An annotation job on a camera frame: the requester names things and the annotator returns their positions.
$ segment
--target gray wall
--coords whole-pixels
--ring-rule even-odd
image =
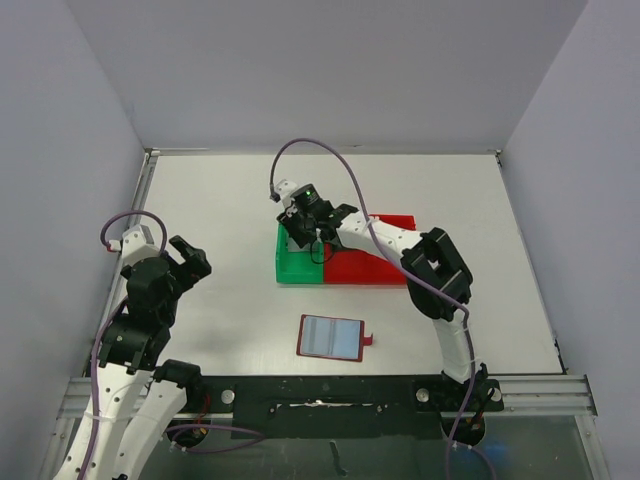
[[[67,2],[145,146],[476,153],[506,144],[586,3]]]
[[[0,65],[0,476],[32,479],[106,298],[101,223],[143,152],[62,0],[0,3]]]
[[[640,469],[640,3],[592,0],[504,173],[567,364],[591,379],[613,478]]]

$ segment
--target green and red tray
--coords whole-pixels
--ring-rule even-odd
[[[413,215],[375,215],[406,230],[415,230]],[[359,250],[338,251],[327,262],[329,245],[314,245],[313,260],[308,250],[290,252],[289,235],[278,225],[276,281],[286,284],[404,285],[405,278],[393,265]]]

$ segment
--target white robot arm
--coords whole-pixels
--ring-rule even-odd
[[[137,479],[175,414],[190,398],[195,403],[204,401],[199,367],[168,360],[156,369],[170,338],[178,299],[211,273],[204,251],[179,236],[169,243],[183,257],[182,264],[155,246],[143,225],[127,230],[121,241],[108,242],[110,251],[122,252],[121,274],[128,280],[128,299],[101,330],[98,415],[94,415],[92,396],[55,480]],[[150,381],[146,399],[133,416],[140,392]],[[92,441],[96,420],[97,435]],[[88,450],[92,454],[83,471]]]
[[[334,208],[311,184],[299,187],[295,182],[283,180],[276,185],[276,192],[285,207],[278,221],[299,247],[318,241],[336,248],[362,250],[383,259],[388,257],[461,303],[469,301],[471,273],[443,230],[433,229],[429,233],[404,230],[371,217],[370,225],[385,250],[383,255],[371,238],[364,215],[355,207]],[[408,287],[416,307],[433,319],[442,350],[443,372],[458,383],[469,380],[473,359],[465,339],[462,312],[411,281]]]

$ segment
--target green tray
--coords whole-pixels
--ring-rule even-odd
[[[276,243],[276,282],[278,283],[324,283],[324,266],[311,261],[309,251],[290,252],[287,248],[289,234],[282,225],[278,225]],[[316,242],[313,248],[316,262],[324,261],[324,248]]]

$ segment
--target white table surface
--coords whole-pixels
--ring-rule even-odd
[[[203,248],[213,273],[179,302],[161,361],[206,375],[429,374],[442,368],[432,320],[404,287],[284,286],[275,281],[280,206],[268,199],[271,155],[161,156],[144,208],[169,235]],[[445,229],[474,276],[471,332],[490,373],[561,373],[529,261],[491,155],[347,156],[372,213],[411,214]],[[334,205],[357,204],[346,172],[325,155],[290,155],[276,182],[313,183]],[[159,241],[159,229],[149,225]],[[177,252],[170,249],[179,258]],[[366,322],[362,363],[296,355],[300,316]]]

